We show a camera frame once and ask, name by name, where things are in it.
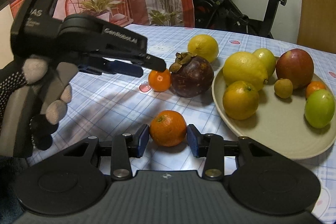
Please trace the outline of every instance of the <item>blue gripper pad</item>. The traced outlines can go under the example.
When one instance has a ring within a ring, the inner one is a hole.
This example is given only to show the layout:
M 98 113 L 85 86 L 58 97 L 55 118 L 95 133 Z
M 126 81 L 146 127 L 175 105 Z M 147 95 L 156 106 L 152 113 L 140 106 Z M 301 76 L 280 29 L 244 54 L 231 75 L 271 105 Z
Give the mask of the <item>blue gripper pad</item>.
M 198 141 L 197 141 L 197 133 L 195 133 L 196 127 L 193 124 L 187 126 L 187 141 L 190 146 L 191 152 L 194 157 L 199 157 L 198 154 Z
M 149 126 L 146 125 L 145 129 L 139 136 L 139 145 L 138 145 L 138 157 L 142 157 L 146 149 L 147 143 L 149 140 Z

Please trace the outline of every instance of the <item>table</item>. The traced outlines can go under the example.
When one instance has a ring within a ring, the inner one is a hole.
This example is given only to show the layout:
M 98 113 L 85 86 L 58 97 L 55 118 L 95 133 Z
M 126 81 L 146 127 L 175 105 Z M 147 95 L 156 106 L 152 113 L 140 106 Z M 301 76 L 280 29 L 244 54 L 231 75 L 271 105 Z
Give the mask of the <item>table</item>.
M 305 48 L 291 43 L 250 35 L 182 27 L 152 27 L 129 25 L 128 29 L 148 37 L 148 53 L 164 58 L 169 67 L 176 52 L 184 52 L 188 41 L 197 34 L 208 34 L 219 44 L 219 56 L 213 63 L 215 73 L 226 58 L 237 51 L 253 52 L 260 47 L 270 49 L 280 56 L 292 48 L 303 48 L 314 60 L 315 73 L 336 94 L 336 55 Z M 187 124 L 193 123 L 201 133 L 216 133 L 226 140 L 236 140 L 220 118 L 212 100 L 211 90 L 193 98 L 181 98 L 169 90 L 143 93 L 139 85 L 147 80 L 150 70 L 143 77 L 125 75 L 87 75 L 79 73 L 72 80 L 73 100 L 66 117 L 53 134 L 54 143 L 47 151 L 34 150 L 28 158 L 34 164 L 88 136 L 98 136 L 100 141 L 111 140 L 119 133 L 135 133 L 143 123 L 150 123 L 162 110 L 180 112 Z M 151 140 L 141 159 L 131 159 L 133 173 L 138 169 L 151 170 L 198 170 L 202 172 L 204 158 L 193 158 L 186 143 L 172 148 L 158 147 Z M 323 222 L 336 220 L 336 145 L 325 153 L 300 164 L 312 170 L 320 179 L 322 191 L 313 213 Z M 233 158 L 225 158 L 225 174 L 235 169 Z M 108 159 L 102 159 L 101 171 L 107 174 Z

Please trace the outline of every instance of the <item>wooden door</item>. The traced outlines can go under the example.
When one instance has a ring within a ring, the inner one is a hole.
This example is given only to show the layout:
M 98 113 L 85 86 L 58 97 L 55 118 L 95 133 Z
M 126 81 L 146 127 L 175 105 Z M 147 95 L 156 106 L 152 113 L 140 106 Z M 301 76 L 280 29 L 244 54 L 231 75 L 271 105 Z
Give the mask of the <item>wooden door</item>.
M 336 53 L 336 0 L 302 0 L 297 44 Z

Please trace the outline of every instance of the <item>plate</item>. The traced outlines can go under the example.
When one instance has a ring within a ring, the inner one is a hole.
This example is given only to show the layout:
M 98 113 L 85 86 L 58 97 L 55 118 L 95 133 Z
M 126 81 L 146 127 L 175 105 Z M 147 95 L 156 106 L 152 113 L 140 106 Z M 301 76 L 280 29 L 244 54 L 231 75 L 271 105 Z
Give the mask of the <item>plate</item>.
M 274 72 L 268 84 L 259 91 L 257 112 L 250 118 L 239 121 L 228 117 L 223 108 L 226 83 L 220 69 L 211 88 L 221 118 L 237 136 L 252 138 L 292 160 L 308 159 L 325 152 L 336 140 L 336 115 L 326 127 L 313 128 L 304 116 L 305 90 L 294 90 L 291 98 L 280 99 L 274 93 L 276 80 Z M 316 74 L 312 81 L 323 82 Z

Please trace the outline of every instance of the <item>blue and white checkered tablecloth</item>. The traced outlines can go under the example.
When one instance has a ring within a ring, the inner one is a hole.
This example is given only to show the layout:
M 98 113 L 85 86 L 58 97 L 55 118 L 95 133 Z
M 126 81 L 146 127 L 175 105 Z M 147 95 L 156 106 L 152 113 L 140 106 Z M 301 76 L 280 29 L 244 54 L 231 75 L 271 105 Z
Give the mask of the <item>blue and white checkered tablecloth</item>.
M 184 52 L 188 41 L 196 34 L 209 34 L 219 44 L 218 60 L 213 67 L 216 71 L 226 58 L 237 51 L 253 52 L 260 47 L 270 49 L 280 56 L 292 48 L 303 48 L 314 60 L 315 73 L 336 94 L 336 55 L 297 46 L 272 39 L 237 33 L 192 29 L 180 27 L 150 27 L 129 25 L 128 29 L 148 37 L 148 53 L 164 58 L 169 67 L 175 60 L 176 52 Z M 67 116 L 60 122 L 53 134 L 54 144 L 47 151 L 34 150 L 28 159 L 30 164 L 72 145 L 88 136 L 98 136 L 100 141 L 111 140 L 119 133 L 135 133 L 143 123 L 150 123 L 162 110 L 180 112 L 187 124 L 193 123 L 201 133 L 216 133 L 226 140 L 236 140 L 217 113 L 211 90 L 194 98 L 181 98 L 169 90 L 162 93 L 143 93 L 139 85 L 147 81 L 150 70 L 145 69 L 143 77 L 125 75 L 86 75 L 79 73 L 72 81 L 73 100 Z M 232 158 L 225 158 L 225 173 L 232 173 L 236 167 Z M 325 153 L 300 161 L 320 179 L 322 191 L 313 213 L 323 222 L 332 224 L 336 220 L 336 145 Z M 156 146 L 151 140 L 141 159 L 131 159 L 132 170 L 189 170 L 202 171 L 204 159 L 192 157 L 186 143 L 172 148 Z M 100 169 L 109 172 L 108 160 L 102 160 Z

